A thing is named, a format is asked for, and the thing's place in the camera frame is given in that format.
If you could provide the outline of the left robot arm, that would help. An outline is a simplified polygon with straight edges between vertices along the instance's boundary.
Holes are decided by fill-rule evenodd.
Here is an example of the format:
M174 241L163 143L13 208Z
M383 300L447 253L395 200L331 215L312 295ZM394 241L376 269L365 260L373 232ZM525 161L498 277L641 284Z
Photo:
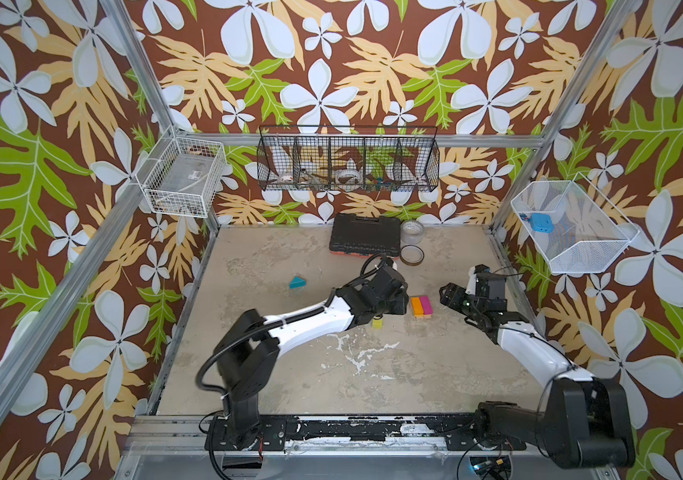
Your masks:
M225 440L238 449L252 446L262 430L259 394L278 360L318 338L366 326L407 311L407 280L395 259L367 258L356 278L329 297L293 312L263 316L245 311L214 348L195 377L199 390L221 395Z

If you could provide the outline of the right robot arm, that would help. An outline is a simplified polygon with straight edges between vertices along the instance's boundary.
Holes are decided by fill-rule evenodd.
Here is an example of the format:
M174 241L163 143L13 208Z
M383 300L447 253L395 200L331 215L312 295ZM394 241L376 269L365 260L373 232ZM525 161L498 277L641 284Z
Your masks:
M533 445L563 469L633 466L635 442L625 390L573 363L523 314L509 310L506 281L479 264L467 286L448 283L439 290L441 305L463 315L467 325L511 354L543 387L533 409L481 402L475 410L475 437Z

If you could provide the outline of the orange rectangular block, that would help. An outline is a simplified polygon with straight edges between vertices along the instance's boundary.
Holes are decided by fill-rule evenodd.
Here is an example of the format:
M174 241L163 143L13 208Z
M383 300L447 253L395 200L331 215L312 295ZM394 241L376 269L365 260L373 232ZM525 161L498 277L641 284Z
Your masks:
M413 311L413 316L415 316L415 318L421 318L425 316L425 311L423 311L423 304L421 304L421 298L411 298L411 311Z

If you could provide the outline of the magenta rectangular block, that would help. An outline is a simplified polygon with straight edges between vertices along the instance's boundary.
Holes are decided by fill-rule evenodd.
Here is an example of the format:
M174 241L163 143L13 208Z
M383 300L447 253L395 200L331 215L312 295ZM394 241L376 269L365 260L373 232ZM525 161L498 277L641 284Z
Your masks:
M419 302L421 302L421 309L423 309L423 317L431 317L433 315L433 306L431 306L429 297L421 296Z

